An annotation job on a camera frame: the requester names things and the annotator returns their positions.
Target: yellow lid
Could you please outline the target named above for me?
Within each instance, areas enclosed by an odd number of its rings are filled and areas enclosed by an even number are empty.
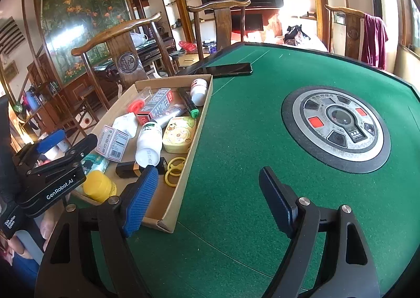
[[[102,172],[94,170],[87,174],[83,191],[91,199],[103,203],[108,197],[117,194],[117,186]]]
[[[188,153],[197,122],[192,117],[173,117],[163,134],[163,147],[169,153]]]

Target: barcode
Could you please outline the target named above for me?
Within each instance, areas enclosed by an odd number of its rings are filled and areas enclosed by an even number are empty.
[[[115,158],[119,158],[121,156],[121,152],[118,152],[116,150],[111,151],[111,156]]]

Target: air vent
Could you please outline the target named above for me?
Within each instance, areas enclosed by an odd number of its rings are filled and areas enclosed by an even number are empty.
[[[9,55],[25,40],[13,17],[0,25],[0,54]]]

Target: metal screw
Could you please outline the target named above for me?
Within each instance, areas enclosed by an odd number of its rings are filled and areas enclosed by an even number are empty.
[[[342,210],[345,212],[345,213],[347,213],[347,214],[350,214],[351,213],[351,208],[350,208],[350,206],[348,206],[348,205],[343,205],[342,206]]]
[[[120,201],[120,197],[119,196],[111,196],[108,199],[108,203],[109,204],[117,204]]]
[[[66,207],[66,211],[68,211],[69,213],[70,213],[70,212],[72,212],[72,211],[75,211],[75,210],[76,210],[76,205],[75,205],[75,204],[73,204],[73,203],[69,204],[69,205]]]
[[[301,197],[299,199],[299,203],[302,204],[302,205],[310,205],[311,201],[309,200],[309,198]]]

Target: white box with barcode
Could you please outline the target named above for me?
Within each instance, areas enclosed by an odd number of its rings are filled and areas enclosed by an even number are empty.
[[[120,162],[129,139],[126,133],[105,125],[98,136],[96,151],[109,160]]]

